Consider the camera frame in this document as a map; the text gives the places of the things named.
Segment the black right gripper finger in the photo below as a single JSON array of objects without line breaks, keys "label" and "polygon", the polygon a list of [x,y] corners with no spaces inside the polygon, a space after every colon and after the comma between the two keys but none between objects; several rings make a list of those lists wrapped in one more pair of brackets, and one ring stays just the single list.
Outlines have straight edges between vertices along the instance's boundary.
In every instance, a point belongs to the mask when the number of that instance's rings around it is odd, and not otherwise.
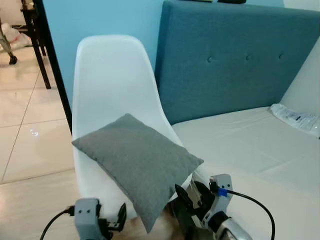
[{"label": "black right gripper finger", "polygon": [[200,207],[210,207],[215,200],[215,195],[211,192],[210,188],[205,183],[198,181],[194,181],[193,185],[199,194],[198,205]]},{"label": "black right gripper finger", "polygon": [[174,185],[174,192],[177,194],[178,201],[184,206],[185,211],[194,213],[194,202],[192,202],[188,192],[178,184]]}]

